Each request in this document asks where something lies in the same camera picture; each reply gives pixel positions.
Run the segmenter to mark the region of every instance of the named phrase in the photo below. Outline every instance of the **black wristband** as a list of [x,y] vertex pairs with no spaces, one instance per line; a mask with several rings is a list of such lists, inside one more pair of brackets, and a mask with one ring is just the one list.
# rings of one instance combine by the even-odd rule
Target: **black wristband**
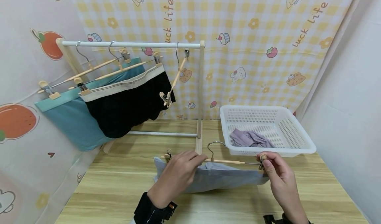
[[139,204],[135,209],[134,220],[136,224],[157,224],[162,223],[164,220],[169,220],[175,211],[177,205],[173,202],[163,209],[159,209],[153,205],[147,193],[143,193],[140,198]]

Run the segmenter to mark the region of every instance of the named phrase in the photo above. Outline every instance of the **clothes rack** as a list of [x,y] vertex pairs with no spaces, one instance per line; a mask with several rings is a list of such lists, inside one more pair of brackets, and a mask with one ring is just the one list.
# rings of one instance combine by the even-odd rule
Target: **clothes rack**
[[[200,41],[200,43],[143,43],[143,42],[88,42],[83,41],[78,43],[78,41],[65,41],[63,38],[56,39],[58,48],[62,51],[62,54],[66,61],[70,64],[73,72],[75,74],[80,74],[83,72],[83,68],[77,58],[74,56],[73,51],[70,49],[71,46],[79,47],[126,47],[126,48],[173,48],[178,49],[200,49],[200,60],[198,64],[198,116],[197,116],[197,129],[196,133],[167,133],[167,132],[153,132],[153,131],[130,131],[128,134],[140,134],[140,135],[155,135],[155,136],[178,136],[178,137],[195,137],[195,150],[198,154],[202,153],[202,106],[203,104],[203,68],[204,68],[204,50],[205,41]],[[84,82],[88,81],[86,76],[82,76]],[[103,145],[103,151],[108,153],[114,143],[110,141]]]

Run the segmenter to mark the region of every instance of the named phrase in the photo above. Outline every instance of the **checkered curtain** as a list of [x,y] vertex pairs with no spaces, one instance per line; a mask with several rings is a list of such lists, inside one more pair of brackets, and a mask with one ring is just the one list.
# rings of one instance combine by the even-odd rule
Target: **checkered curtain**
[[[352,0],[73,0],[90,41],[198,43],[205,40],[203,102],[198,50],[190,51],[176,103],[165,119],[219,119],[222,105],[284,106],[294,112],[310,91]],[[99,63],[107,48],[93,48]],[[128,48],[143,61],[164,56],[172,82],[174,49]],[[178,51],[180,62],[183,50]],[[105,68],[103,73],[117,65]]]

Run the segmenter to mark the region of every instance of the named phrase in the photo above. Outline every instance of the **wooden table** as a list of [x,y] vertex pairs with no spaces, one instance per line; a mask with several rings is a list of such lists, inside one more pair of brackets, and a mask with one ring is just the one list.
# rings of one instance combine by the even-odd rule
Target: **wooden table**
[[[195,121],[158,120],[146,122],[135,130],[193,133],[195,129]],[[209,157],[206,145],[215,140],[224,141],[221,123],[204,121],[203,153]],[[212,146],[216,159],[253,161],[253,157],[231,156],[223,145]],[[109,154],[101,151],[95,158],[56,224],[129,223],[142,193],[153,185],[156,175],[153,158],[162,156],[167,148],[176,154],[194,147],[195,139],[188,137],[127,135],[118,139]],[[318,154],[299,155],[286,161],[295,171],[300,198],[311,222],[367,223]],[[235,167],[253,169],[248,165]],[[278,219],[282,214],[271,193],[270,182],[186,194],[174,202],[178,208],[165,223],[262,224],[263,215],[274,214]]]

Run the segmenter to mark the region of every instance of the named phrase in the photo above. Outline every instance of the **white laundry basket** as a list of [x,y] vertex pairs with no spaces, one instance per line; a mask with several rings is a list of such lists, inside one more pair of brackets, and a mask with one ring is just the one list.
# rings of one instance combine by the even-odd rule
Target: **white laundry basket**
[[[221,106],[221,124],[225,144],[234,156],[256,156],[263,151],[273,151],[283,157],[313,154],[316,146],[298,120],[285,107]],[[275,148],[233,146],[231,133],[255,131],[267,137]]]

